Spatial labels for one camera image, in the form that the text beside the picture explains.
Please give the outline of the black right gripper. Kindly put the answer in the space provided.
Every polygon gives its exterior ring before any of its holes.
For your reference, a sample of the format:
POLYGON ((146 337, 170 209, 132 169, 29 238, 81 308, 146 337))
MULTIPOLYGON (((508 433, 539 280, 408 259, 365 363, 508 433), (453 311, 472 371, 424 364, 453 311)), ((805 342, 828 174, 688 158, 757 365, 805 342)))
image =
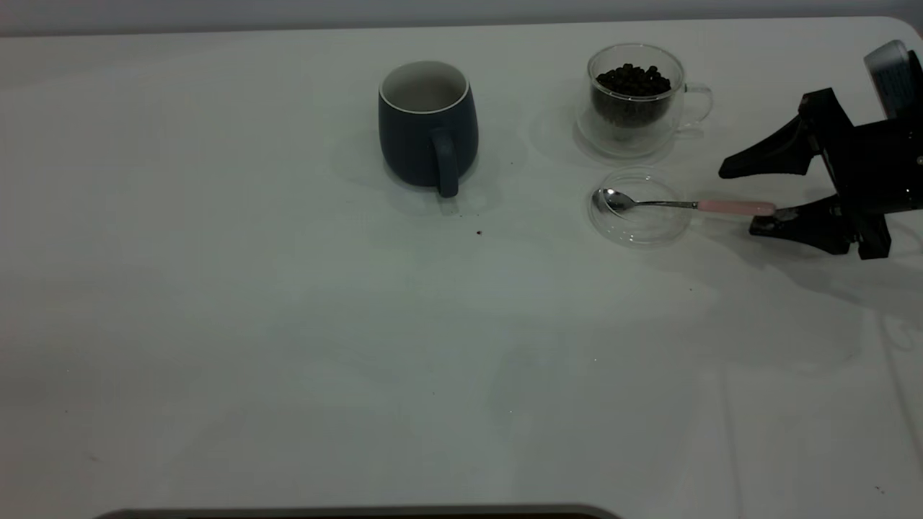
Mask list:
POLYGON ((831 255, 844 255, 857 244, 861 260, 889 256, 891 235, 884 216, 922 207, 917 116, 854 127, 832 88, 805 93, 791 121, 726 158, 719 177, 805 175, 821 154, 839 196, 756 216, 748 232, 831 255))

